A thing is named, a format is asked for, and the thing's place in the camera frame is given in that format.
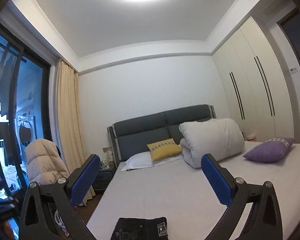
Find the wardrobe door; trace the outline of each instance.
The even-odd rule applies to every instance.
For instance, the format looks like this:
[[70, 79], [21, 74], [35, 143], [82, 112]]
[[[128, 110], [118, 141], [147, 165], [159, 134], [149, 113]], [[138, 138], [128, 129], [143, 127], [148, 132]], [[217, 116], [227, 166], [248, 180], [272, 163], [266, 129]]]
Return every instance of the wardrobe door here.
[[226, 58], [224, 57], [221, 48], [213, 54], [213, 59], [218, 69], [223, 87], [225, 89], [227, 105], [231, 118], [235, 120], [240, 130], [243, 132], [243, 118], [239, 97], [234, 86], [233, 78], [230, 75], [229, 66], [226, 62]]
[[229, 75], [232, 76], [241, 104], [242, 132], [244, 136], [255, 134], [257, 141], [259, 141], [256, 106], [244, 68], [230, 40], [226, 41], [221, 49], [229, 65]]
[[230, 41], [240, 58], [253, 94], [258, 117], [258, 140], [269, 140], [275, 137], [274, 116], [266, 80], [257, 57], [240, 29], [231, 36]]
[[276, 137], [293, 137], [292, 109], [288, 88], [279, 62], [263, 32], [249, 18], [240, 28], [261, 69], [270, 96]]

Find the purple pillow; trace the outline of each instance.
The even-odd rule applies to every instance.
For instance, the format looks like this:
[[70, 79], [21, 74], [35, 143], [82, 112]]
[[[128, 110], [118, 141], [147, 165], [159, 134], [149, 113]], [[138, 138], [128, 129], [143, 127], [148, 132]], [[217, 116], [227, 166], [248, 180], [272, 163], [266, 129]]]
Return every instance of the purple pillow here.
[[256, 162], [276, 162], [285, 156], [295, 141], [295, 138], [273, 138], [254, 147], [243, 157]]

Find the window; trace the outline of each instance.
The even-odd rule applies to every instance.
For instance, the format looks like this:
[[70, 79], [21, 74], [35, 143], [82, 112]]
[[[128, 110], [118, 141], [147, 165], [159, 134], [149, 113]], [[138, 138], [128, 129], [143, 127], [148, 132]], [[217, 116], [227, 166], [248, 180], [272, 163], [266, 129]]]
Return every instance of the window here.
[[51, 140], [48, 115], [50, 65], [0, 24], [0, 198], [28, 186], [25, 148]]

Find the yellow pillow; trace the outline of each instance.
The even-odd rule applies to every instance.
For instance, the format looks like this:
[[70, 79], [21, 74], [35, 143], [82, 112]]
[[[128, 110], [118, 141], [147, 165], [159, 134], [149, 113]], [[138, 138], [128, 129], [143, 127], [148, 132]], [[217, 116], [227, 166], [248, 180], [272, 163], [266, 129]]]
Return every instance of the yellow pillow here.
[[152, 161], [158, 161], [182, 152], [182, 149], [176, 145], [173, 139], [150, 143], [147, 146], [150, 149]]

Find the wall switch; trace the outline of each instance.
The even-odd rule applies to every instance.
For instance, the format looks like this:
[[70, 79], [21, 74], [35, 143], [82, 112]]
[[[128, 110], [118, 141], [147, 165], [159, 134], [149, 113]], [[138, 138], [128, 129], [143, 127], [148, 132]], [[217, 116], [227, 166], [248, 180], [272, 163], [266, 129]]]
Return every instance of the wall switch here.
[[298, 72], [298, 70], [297, 70], [296, 67], [293, 67], [293, 68], [290, 69], [291, 74], [294, 74], [294, 73], [297, 73], [297, 72]]

